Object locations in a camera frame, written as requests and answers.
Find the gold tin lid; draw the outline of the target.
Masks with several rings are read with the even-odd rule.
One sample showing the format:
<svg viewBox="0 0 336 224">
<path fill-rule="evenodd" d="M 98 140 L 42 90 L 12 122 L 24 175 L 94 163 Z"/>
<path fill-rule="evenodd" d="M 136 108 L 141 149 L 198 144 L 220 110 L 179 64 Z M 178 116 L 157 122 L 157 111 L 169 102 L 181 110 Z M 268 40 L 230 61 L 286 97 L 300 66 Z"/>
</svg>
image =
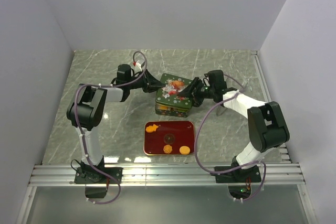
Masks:
<svg viewBox="0 0 336 224">
<path fill-rule="evenodd" d="M 178 97 L 177 94 L 186 88 L 192 80 L 176 75 L 163 73 L 160 81 L 165 84 L 164 88 L 156 92 L 156 104 L 190 110 L 192 102 L 189 98 Z"/>
</svg>

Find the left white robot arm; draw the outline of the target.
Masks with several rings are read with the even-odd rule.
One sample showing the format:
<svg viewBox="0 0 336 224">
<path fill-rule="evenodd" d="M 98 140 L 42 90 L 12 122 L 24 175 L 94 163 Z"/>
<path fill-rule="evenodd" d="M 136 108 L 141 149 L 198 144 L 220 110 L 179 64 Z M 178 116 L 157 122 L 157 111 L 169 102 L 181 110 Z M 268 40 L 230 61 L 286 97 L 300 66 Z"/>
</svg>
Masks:
<svg viewBox="0 0 336 224">
<path fill-rule="evenodd" d="M 148 70 L 142 69 L 136 73 L 128 64 L 118 66 L 117 76 L 109 86 L 83 83 L 78 85 L 66 116 L 80 139 L 82 158 L 79 176 L 86 177 L 93 183 L 100 183 L 108 173 L 98 139 L 98 125 L 102 120 L 105 104 L 124 102 L 133 89 L 152 93 L 164 86 Z"/>
</svg>

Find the green cookie tin box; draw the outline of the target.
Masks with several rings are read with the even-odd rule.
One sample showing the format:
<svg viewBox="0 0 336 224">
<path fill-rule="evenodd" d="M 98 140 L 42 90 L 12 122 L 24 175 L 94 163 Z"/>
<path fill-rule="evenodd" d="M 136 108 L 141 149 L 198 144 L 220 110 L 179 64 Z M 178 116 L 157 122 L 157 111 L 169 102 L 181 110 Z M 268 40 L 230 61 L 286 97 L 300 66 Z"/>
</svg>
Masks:
<svg viewBox="0 0 336 224">
<path fill-rule="evenodd" d="M 185 110 L 185 109 L 180 109 L 180 108 L 174 108 L 174 107 L 170 107 L 170 110 L 159 110 L 159 105 L 161 104 L 156 104 L 155 105 L 155 112 L 158 115 L 166 115 L 166 116 L 176 116 L 176 117 L 182 117 L 182 118 L 186 118 L 189 115 L 190 110 Z"/>
</svg>

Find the red lacquer tray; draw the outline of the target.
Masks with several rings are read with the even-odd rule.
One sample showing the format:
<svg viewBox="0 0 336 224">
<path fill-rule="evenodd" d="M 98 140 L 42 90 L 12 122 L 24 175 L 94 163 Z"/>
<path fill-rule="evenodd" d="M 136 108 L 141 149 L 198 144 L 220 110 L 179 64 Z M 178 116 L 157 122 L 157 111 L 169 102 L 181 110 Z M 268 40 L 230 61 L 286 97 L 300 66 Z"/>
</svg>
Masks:
<svg viewBox="0 0 336 224">
<path fill-rule="evenodd" d="M 156 124 L 159 128 L 153 133 L 147 133 L 145 128 Z M 181 146 L 190 148 L 189 155 L 194 153 L 195 130 L 190 121 L 152 121 L 144 126 L 143 151 L 149 156 L 182 155 L 179 152 Z M 170 154 L 164 154 L 163 147 L 171 145 Z"/>
</svg>

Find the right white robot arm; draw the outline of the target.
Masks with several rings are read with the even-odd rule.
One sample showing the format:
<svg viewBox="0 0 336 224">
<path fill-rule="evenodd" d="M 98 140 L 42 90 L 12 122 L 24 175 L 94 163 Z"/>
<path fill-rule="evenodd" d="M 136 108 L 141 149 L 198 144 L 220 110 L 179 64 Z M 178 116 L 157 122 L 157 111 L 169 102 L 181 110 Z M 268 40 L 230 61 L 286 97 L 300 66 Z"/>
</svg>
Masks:
<svg viewBox="0 0 336 224">
<path fill-rule="evenodd" d="M 243 86 L 239 89 L 229 88 L 226 77 L 221 70 L 209 71 L 204 75 L 204 79 L 194 78 L 177 95 L 189 98 L 194 107 L 201 106 L 205 99 L 212 99 L 215 102 L 212 110 L 223 106 L 247 119 L 249 143 L 233 158 L 229 169 L 215 171 L 199 165 L 210 174 L 231 173 L 235 181 L 242 182 L 249 176 L 252 168 L 262 163 L 266 154 L 289 141 L 290 133 L 277 102 L 253 99 L 244 94 Z"/>
</svg>

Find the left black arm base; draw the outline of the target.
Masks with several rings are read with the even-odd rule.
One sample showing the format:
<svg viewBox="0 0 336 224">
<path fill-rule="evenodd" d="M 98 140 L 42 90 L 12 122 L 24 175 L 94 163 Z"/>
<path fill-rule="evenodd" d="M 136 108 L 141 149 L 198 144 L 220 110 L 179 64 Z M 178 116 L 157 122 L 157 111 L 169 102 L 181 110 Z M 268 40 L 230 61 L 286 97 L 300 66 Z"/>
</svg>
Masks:
<svg viewBox="0 0 336 224">
<path fill-rule="evenodd" d="M 86 164 L 76 169 L 74 184 L 85 185 L 85 196 L 89 199 L 103 199 L 107 195 L 109 185 L 121 183 L 123 168 L 102 166 L 98 169 L 108 176 Z"/>
</svg>

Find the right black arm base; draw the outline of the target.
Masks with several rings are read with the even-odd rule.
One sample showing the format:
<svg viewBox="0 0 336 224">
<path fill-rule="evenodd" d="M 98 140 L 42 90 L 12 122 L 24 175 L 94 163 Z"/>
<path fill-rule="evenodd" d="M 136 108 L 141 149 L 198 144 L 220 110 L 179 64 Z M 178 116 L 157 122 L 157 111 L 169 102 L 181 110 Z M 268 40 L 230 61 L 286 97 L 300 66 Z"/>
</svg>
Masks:
<svg viewBox="0 0 336 224">
<path fill-rule="evenodd" d="M 234 184 L 242 183 L 241 186 L 228 186 L 229 194 L 236 200 L 243 202 L 249 199 L 253 192 L 251 188 L 252 183 L 261 183 L 259 167 L 257 165 L 248 169 L 237 169 L 228 173 L 213 174 L 217 184 Z"/>
</svg>

